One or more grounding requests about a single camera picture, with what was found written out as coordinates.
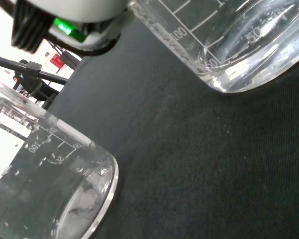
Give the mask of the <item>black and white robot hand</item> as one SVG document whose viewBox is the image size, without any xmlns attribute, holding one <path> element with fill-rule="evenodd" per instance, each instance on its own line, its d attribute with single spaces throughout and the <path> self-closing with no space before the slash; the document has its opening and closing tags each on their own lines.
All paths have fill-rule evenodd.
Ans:
<svg viewBox="0 0 299 239">
<path fill-rule="evenodd" d="M 80 56 L 99 56 L 118 42 L 126 0 L 0 0 L 13 19 L 11 44 L 35 53 L 47 40 Z"/>
</svg>

